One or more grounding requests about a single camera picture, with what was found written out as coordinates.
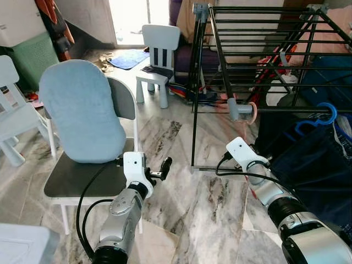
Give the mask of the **pink plastic hanger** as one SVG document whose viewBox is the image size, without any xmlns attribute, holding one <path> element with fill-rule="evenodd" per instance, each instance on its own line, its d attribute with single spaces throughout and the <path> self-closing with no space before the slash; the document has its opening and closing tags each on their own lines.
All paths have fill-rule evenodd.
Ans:
<svg viewBox="0 0 352 264">
<path fill-rule="evenodd" d="M 226 126 L 226 123 L 232 123 L 232 128 L 236 131 L 237 135 L 251 145 L 248 139 L 248 128 L 256 122 L 257 104 L 254 102 L 236 104 L 235 101 L 228 99 L 227 106 L 230 110 L 227 116 L 216 118 L 219 125 Z"/>
</svg>

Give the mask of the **blue plastic hanger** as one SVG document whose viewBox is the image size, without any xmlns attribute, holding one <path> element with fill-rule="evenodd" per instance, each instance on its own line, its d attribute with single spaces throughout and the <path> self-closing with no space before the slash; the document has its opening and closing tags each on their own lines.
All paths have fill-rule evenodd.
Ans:
<svg viewBox="0 0 352 264">
<path fill-rule="evenodd" d="M 304 135 L 303 131 L 301 130 L 302 127 L 305 127 L 305 126 L 319 127 L 320 125 L 334 125 L 334 123 L 336 122 L 337 116 L 338 116 L 338 111 L 335 106 L 333 106 L 331 103 L 327 103 L 327 102 L 319 103 L 319 104 L 317 104 L 317 106 L 329 109 L 331 112 L 331 117 L 328 118 L 327 120 L 317 119 L 315 121 L 303 120 L 303 121 L 297 122 L 296 126 L 294 127 L 294 130 L 298 134 L 300 134 L 301 136 Z"/>
</svg>

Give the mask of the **navy garment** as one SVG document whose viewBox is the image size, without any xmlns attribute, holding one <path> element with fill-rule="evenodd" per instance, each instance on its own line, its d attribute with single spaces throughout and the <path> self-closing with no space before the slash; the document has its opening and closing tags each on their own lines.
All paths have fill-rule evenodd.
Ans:
<svg viewBox="0 0 352 264">
<path fill-rule="evenodd" d="M 352 223 L 352 167 L 331 126 L 303 126 L 301 136 L 294 130 L 298 121 L 291 113 L 264 114 L 254 144 L 271 158 L 275 176 L 294 189 L 310 212 L 344 231 Z"/>
</svg>

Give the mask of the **black clothes drying rack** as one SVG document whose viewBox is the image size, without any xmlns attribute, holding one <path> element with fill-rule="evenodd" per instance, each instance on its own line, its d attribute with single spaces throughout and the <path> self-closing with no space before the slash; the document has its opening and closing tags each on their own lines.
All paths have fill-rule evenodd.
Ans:
<svg viewBox="0 0 352 264">
<path fill-rule="evenodd" d="M 191 50 L 188 89 L 192 93 L 192 113 L 199 115 L 199 80 L 202 72 L 204 46 L 218 51 L 218 70 L 214 78 L 221 79 L 226 95 L 226 113 L 232 120 L 256 113 L 327 113 L 326 108 L 298 106 L 302 83 L 280 80 L 287 92 L 294 96 L 290 106 L 257 106 L 259 96 L 266 96 L 274 85 L 274 78 L 288 70 L 287 56 L 302 43 L 301 53 L 308 61 L 315 35 L 322 33 L 319 24 L 328 26 L 328 32 L 339 37 L 341 45 L 350 46 L 351 38 L 328 15 L 325 4 L 307 7 L 214 7 L 209 3 L 194 3 L 194 39 Z"/>
</svg>

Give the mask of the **grey white folding chair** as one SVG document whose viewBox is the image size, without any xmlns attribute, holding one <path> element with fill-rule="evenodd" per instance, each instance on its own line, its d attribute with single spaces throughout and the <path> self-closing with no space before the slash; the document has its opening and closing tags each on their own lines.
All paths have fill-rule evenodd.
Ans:
<svg viewBox="0 0 352 264">
<path fill-rule="evenodd" d="M 112 90 L 113 105 L 119 118 L 133 121 L 133 136 L 126 139 L 123 151 L 140 151 L 138 116 L 134 95 L 123 81 L 113 77 L 107 78 Z M 81 192 L 90 179 L 102 168 L 102 164 L 78 163 L 66 154 L 61 154 L 52 169 L 45 185 L 43 194 L 53 205 L 59 205 L 63 224 L 63 233 L 70 234 L 72 224 L 69 221 L 68 206 L 77 206 Z M 116 164 L 108 164 L 93 181 L 83 199 L 88 205 L 101 199 L 112 199 L 126 187 L 123 168 Z"/>
</svg>

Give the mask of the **light blue cushion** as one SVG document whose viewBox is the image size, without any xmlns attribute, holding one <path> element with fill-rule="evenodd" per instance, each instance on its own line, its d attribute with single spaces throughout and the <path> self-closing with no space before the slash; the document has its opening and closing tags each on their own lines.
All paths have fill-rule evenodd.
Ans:
<svg viewBox="0 0 352 264">
<path fill-rule="evenodd" d="M 123 153 L 127 136 L 107 77 L 93 63 L 72 59 L 46 68 L 38 97 L 64 153 L 78 163 L 105 163 Z"/>
</svg>

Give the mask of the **blue suitcase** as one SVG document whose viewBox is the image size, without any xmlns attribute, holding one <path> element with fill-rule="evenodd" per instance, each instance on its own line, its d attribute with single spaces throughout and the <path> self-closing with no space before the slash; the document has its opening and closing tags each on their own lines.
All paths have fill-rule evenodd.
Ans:
<svg viewBox="0 0 352 264">
<path fill-rule="evenodd" d="M 302 97 L 312 106 L 331 103 L 337 109 L 351 109 L 352 81 L 350 56 L 317 56 L 317 70 L 308 70 L 301 83 Z"/>
</svg>

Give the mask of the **blue floor mat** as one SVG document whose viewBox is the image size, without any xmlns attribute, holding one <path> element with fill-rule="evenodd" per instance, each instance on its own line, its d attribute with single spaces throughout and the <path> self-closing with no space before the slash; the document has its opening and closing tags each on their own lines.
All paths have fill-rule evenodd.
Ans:
<svg viewBox="0 0 352 264">
<path fill-rule="evenodd" d="M 143 49 L 126 49 L 118 53 L 115 57 L 108 60 L 108 62 L 116 68 L 123 70 L 130 70 L 137 66 L 142 61 L 150 56 L 148 51 Z"/>
</svg>

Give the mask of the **white plastic child chair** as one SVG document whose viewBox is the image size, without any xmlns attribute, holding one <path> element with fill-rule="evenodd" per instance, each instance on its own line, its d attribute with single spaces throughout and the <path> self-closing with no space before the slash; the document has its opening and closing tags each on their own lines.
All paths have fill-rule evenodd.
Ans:
<svg viewBox="0 0 352 264">
<path fill-rule="evenodd" d="M 154 91 L 158 86 L 161 108 L 168 108 L 169 81 L 174 79 L 174 51 L 179 45 L 180 30 L 176 26 L 146 24 L 142 26 L 144 44 L 148 47 L 149 65 L 147 71 L 136 73 L 136 103 L 144 102 L 143 83 Z"/>
</svg>

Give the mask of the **light blue folding table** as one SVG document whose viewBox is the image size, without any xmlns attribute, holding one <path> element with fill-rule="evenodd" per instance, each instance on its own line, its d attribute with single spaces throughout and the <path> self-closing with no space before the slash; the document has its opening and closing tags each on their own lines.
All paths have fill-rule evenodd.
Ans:
<svg viewBox="0 0 352 264">
<path fill-rule="evenodd" d="M 0 222 L 0 264 L 51 264 L 59 241 L 48 227 Z"/>
</svg>

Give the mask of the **pink blanket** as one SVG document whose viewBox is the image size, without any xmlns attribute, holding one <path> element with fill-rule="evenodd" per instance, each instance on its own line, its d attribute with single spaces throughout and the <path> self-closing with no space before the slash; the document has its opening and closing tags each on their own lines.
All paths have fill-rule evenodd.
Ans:
<svg viewBox="0 0 352 264">
<path fill-rule="evenodd" d="M 344 8 L 332 8 L 327 11 L 328 18 L 341 28 L 345 34 L 350 37 L 351 23 L 352 23 L 352 5 L 348 5 Z M 313 35 L 314 41 L 337 41 L 341 42 L 343 39 L 335 32 L 320 32 L 320 30 L 332 30 L 329 24 L 317 23 L 316 33 Z M 301 42 L 296 44 L 294 53 L 305 52 L 309 45 L 309 32 L 306 32 L 300 38 Z M 349 53 L 350 49 L 345 43 L 312 43 L 310 52 L 312 53 Z M 291 66 L 300 66 L 304 63 L 305 56 L 303 55 L 291 55 L 287 57 L 288 63 Z"/>
</svg>

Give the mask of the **green laundry basket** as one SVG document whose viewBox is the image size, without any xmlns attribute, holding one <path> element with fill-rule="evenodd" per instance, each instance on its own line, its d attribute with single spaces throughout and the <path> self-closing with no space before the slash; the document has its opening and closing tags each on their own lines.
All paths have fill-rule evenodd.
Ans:
<svg viewBox="0 0 352 264">
<path fill-rule="evenodd" d="M 38 91 L 45 70 L 59 63 L 51 37 L 46 32 L 8 48 L 8 55 L 27 83 L 26 92 Z"/>
</svg>

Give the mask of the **orange black bag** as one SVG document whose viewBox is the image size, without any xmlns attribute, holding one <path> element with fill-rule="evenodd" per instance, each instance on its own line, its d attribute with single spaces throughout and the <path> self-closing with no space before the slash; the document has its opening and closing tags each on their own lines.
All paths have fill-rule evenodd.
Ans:
<svg viewBox="0 0 352 264">
<path fill-rule="evenodd" d="M 70 60 L 69 49 L 75 43 L 75 40 L 55 0 L 35 0 L 35 4 L 40 11 L 43 24 L 50 35 L 58 60 L 60 62 Z"/>
</svg>

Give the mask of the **white storage box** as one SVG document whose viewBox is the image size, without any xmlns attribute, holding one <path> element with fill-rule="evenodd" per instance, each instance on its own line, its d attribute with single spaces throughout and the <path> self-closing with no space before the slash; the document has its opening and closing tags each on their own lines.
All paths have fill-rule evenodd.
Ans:
<svg viewBox="0 0 352 264">
<path fill-rule="evenodd" d="M 45 32 L 34 0 L 0 0 L 0 46 L 16 46 Z"/>
</svg>

